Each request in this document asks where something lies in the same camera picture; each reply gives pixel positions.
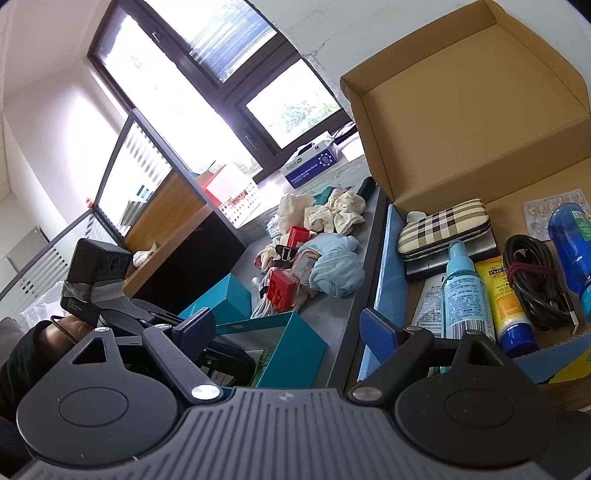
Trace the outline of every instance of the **person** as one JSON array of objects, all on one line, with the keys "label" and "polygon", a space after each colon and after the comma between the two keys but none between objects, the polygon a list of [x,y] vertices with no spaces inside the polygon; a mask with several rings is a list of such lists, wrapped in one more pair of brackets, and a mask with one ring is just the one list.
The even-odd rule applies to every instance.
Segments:
[{"label": "person", "polygon": [[[59,320],[76,340],[92,331],[86,322],[69,315]],[[74,343],[49,321],[35,325],[21,338],[0,368],[0,474],[10,477],[31,455],[17,428],[17,408],[27,392],[53,367]]]}]

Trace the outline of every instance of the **bottle label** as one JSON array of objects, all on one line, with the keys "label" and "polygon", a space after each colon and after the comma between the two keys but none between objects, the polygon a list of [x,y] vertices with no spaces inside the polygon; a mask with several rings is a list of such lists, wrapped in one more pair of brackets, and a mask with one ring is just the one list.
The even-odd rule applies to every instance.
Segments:
[{"label": "bottle label", "polygon": [[460,339],[466,330],[480,330],[493,342],[491,306],[480,277],[461,275],[450,278],[443,287],[445,337]]},{"label": "bottle label", "polygon": [[573,210],[572,214],[574,217],[574,222],[579,227],[579,232],[581,232],[583,239],[586,242],[590,242],[591,241],[591,223],[589,223],[589,221],[587,220],[587,218],[585,217],[585,214],[583,212],[579,212],[578,210]]}]

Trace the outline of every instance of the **plaid pouch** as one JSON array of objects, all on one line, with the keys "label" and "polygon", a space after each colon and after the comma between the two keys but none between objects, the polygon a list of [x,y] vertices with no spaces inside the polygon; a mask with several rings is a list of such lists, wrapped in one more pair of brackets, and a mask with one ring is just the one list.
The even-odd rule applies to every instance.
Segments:
[{"label": "plaid pouch", "polygon": [[418,222],[409,223],[398,239],[404,261],[445,250],[454,240],[471,240],[491,231],[491,219],[480,199],[460,203]]}]

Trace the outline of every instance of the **teal box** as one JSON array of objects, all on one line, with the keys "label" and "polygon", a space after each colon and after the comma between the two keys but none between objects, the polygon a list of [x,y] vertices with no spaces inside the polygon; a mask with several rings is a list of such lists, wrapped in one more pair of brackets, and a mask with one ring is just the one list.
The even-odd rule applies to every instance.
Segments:
[{"label": "teal box", "polygon": [[255,385],[261,388],[310,388],[326,343],[296,312],[227,323],[216,334],[244,350],[275,348]]},{"label": "teal box", "polygon": [[230,273],[184,309],[179,317],[186,320],[204,307],[212,310],[216,325],[245,320],[252,314],[251,293]]}]

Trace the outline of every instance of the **person's arm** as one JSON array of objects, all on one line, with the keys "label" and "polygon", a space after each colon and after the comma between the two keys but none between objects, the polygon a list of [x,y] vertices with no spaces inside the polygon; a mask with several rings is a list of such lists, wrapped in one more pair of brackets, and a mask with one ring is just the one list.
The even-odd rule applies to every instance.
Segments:
[{"label": "person's arm", "polygon": [[[92,330],[71,315],[60,320],[60,325],[78,340]],[[0,368],[0,416],[15,423],[22,398],[72,347],[51,322],[40,322],[29,330]]]}]

